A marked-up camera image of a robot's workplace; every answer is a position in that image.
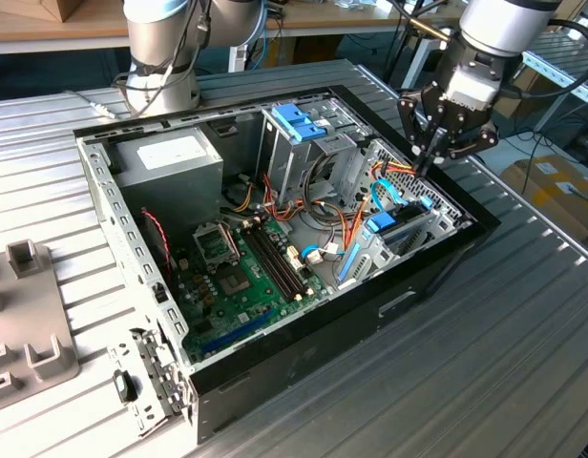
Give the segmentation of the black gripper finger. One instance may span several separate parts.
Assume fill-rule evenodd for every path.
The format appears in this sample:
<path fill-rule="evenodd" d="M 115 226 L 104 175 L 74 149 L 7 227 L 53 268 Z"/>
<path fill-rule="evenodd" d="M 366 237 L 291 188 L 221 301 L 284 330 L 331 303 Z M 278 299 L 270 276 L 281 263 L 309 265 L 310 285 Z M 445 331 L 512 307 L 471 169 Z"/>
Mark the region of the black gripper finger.
<path fill-rule="evenodd" d="M 412 170 L 417 177 L 424 177 L 436 158 L 434 138 L 446 114 L 445 100 L 434 86 L 406 91 L 398 99 L 398 113 L 416 156 Z"/>
<path fill-rule="evenodd" d="M 498 143 L 498 131 L 489 111 L 432 110 L 427 114 L 425 173 L 437 160 L 459 159 Z"/>

